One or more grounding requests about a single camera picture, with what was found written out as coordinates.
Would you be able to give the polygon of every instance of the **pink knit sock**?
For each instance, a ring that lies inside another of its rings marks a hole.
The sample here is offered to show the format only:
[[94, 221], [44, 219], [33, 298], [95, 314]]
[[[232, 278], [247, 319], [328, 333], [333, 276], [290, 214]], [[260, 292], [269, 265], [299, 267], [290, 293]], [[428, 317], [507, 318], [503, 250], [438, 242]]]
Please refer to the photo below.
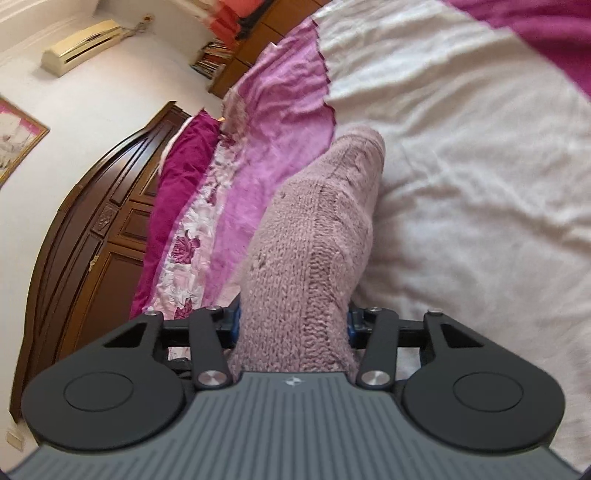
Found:
[[235, 375], [355, 370], [346, 313], [371, 250], [384, 148], [376, 131], [351, 129], [275, 194], [242, 266]]

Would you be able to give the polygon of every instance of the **round black pad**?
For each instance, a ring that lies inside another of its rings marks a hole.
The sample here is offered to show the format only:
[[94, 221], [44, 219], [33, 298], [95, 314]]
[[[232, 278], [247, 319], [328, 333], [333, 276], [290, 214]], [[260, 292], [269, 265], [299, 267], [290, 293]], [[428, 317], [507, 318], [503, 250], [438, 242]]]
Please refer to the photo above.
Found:
[[453, 392], [466, 407], [489, 412], [509, 410], [523, 397], [523, 389], [515, 380], [489, 372], [461, 377]]
[[66, 401], [84, 411], [105, 411], [129, 400], [134, 383], [115, 372], [95, 372], [72, 380], [64, 390]]
[[66, 450], [112, 450], [167, 427], [184, 406], [176, 375], [134, 349], [80, 351], [35, 377], [22, 413], [42, 442]]
[[433, 437], [486, 453], [548, 444], [564, 413], [558, 383], [501, 348], [436, 355], [408, 379], [402, 404]]

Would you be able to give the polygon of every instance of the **bookshelf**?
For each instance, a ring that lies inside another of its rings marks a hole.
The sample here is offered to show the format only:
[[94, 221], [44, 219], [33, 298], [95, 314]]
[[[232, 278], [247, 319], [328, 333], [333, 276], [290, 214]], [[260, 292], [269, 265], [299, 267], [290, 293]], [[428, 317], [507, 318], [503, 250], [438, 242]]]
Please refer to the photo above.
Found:
[[232, 56], [232, 50], [225, 46], [221, 40], [215, 38], [199, 51], [191, 68], [212, 80], [216, 73], [230, 62]]

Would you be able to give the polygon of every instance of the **air conditioner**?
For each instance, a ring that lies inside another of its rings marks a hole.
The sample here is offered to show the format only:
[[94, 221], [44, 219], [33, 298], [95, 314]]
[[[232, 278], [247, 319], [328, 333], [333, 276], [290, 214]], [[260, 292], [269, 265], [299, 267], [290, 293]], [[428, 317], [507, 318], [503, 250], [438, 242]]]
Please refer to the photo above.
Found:
[[105, 20], [59, 41], [43, 53], [43, 67], [61, 77], [80, 63], [118, 44], [125, 29], [114, 20]]

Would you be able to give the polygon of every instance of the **white wall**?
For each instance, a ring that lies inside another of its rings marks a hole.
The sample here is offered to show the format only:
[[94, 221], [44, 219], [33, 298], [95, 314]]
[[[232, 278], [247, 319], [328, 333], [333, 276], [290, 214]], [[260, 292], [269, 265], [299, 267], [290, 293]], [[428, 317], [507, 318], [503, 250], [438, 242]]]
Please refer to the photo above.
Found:
[[219, 115], [220, 100], [186, 59], [152, 34], [125, 40], [60, 79], [39, 68], [46, 44], [93, 24], [68, 25], [0, 66], [0, 92], [51, 131], [0, 189], [0, 468], [22, 454], [5, 441], [31, 273], [56, 210], [82, 175], [169, 100]]
[[98, 0], [0, 0], [0, 52], [58, 22], [91, 15]]
[[135, 25], [143, 15], [153, 14], [153, 32], [189, 61], [194, 61], [201, 47], [213, 38], [196, 17], [172, 0], [100, 0], [99, 9], [114, 14], [127, 27]]

